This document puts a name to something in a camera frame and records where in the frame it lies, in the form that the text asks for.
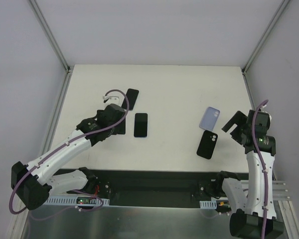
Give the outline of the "black smartphone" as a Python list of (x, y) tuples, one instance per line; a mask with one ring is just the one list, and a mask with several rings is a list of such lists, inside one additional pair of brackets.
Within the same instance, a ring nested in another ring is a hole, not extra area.
[(129, 101), (129, 110), (132, 111), (134, 109), (136, 100), (139, 95), (139, 90), (129, 88), (126, 92), (126, 96)]
[(134, 137), (145, 138), (148, 135), (148, 114), (136, 113), (134, 123)]

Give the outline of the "front aluminium rail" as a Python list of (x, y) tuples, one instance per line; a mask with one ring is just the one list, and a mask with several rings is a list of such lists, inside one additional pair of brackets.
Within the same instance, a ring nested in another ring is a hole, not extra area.
[[(242, 189), (244, 194), (248, 196), (249, 184), (248, 180), (242, 180)], [(287, 185), (284, 181), (272, 181), (273, 200), (274, 201), (290, 201), (291, 195), (287, 189)]]

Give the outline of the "aluminium frame post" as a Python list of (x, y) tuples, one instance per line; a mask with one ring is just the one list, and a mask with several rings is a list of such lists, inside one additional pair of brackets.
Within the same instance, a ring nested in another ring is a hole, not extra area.
[(259, 41), (257, 42), (254, 50), (252, 51), (251, 55), (249, 56), (246, 64), (242, 68), (243, 76), (245, 76), (247, 74), (248, 70), (250, 69), (250, 67), (252, 66), (252, 64), (253, 64), (254, 60), (256, 59), (257, 55), (260, 53), (261, 49), (265, 45), (267, 39), (269, 38), (270, 34), (274, 30), (274, 27), (276, 26), (276, 24), (280, 20), (281, 16), (285, 12), (285, 10), (288, 7), (288, 5), (290, 4), (290, 2), (291, 2), (291, 0), (282, 0), (280, 2), (277, 10), (275, 11), (275, 13), (272, 16), (271, 20), (269, 21), (267, 27), (265, 28), (264, 32), (262, 33), (262, 35), (261, 35)]
[(54, 51), (57, 59), (59, 60), (60, 64), (62, 65), (63, 69), (66, 73), (71, 74), (72, 73), (72, 67), (67, 62), (57, 40), (54, 37), (54, 34), (36, 0), (28, 0), (27, 1), (31, 10), (33, 11), (39, 25), (41, 26), (52, 50)]

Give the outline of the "right aluminium frame post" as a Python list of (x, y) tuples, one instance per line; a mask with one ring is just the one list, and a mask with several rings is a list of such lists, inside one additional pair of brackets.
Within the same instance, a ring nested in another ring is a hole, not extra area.
[(250, 69), (250, 67), (252, 66), (252, 64), (253, 64), (254, 60), (256, 59), (257, 55), (260, 53), (261, 49), (265, 45), (267, 39), (269, 38), (270, 34), (274, 30), (274, 27), (276, 26), (276, 24), (280, 20), (281, 16), (285, 12), (285, 10), (288, 7), (288, 5), (290, 4), (290, 2), (291, 2), (291, 0), (282, 0), (280, 2), (277, 10), (275, 11), (275, 13), (272, 16), (271, 20), (269, 21), (267, 27), (265, 28), (264, 32), (262, 33), (262, 35), (261, 35), (259, 41), (257, 42), (254, 50), (252, 51), (251, 55), (249, 56), (246, 64), (242, 68), (243, 76), (245, 76), (247, 74), (248, 70)]

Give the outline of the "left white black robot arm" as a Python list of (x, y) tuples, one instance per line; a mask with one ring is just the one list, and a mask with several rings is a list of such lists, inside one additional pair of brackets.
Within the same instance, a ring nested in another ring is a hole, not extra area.
[(98, 110), (93, 118), (82, 120), (72, 133), (54, 149), (37, 159), (11, 168), (12, 195), (9, 210), (13, 210), (13, 199), (18, 196), (25, 208), (34, 210), (43, 205), (53, 194), (79, 190), (93, 195), (97, 192), (97, 178), (86, 167), (73, 172), (56, 175), (66, 163), (96, 143), (111, 135), (119, 134), (125, 124), (127, 111), (116, 104)]

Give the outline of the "black phone case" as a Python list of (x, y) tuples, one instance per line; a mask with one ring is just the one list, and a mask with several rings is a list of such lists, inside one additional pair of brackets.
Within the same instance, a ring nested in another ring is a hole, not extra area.
[(212, 158), (218, 134), (205, 130), (200, 140), (196, 154), (210, 160)]

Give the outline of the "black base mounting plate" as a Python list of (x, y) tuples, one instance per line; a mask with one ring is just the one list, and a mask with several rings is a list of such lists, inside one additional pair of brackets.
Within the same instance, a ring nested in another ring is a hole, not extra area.
[(111, 206), (199, 208), (225, 194), (218, 180), (230, 172), (92, 170), (98, 197)]

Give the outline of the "left aluminium frame post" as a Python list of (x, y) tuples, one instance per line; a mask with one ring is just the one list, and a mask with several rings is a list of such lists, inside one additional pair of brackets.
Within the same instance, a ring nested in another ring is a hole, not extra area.
[(57, 40), (54, 37), (54, 34), (36, 0), (28, 0), (27, 1), (31, 10), (33, 11), (39, 25), (41, 26), (52, 50), (54, 51), (57, 59), (59, 60), (60, 64), (62, 65), (63, 69), (66, 73), (71, 74), (72, 73), (72, 67), (67, 62)]

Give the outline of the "lilac phone case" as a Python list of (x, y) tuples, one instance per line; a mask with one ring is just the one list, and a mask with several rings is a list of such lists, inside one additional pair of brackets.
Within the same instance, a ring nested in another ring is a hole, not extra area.
[(213, 131), (219, 116), (220, 111), (218, 109), (207, 107), (199, 123), (199, 127), (203, 130)]

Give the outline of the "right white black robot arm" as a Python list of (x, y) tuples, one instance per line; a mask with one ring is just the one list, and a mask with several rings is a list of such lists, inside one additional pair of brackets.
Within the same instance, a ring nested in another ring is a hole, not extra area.
[(245, 149), (248, 163), (248, 189), (244, 191), (236, 174), (222, 171), (214, 184), (215, 193), (226, 196), (230, 207), (230, 234), (240, 239), (277, 239), (284, 224), (277, 220), (273, 200), (273, 165), (276, 139), (267, 134), (270, 115), (250, 110), (237, 111), (222, 130)]

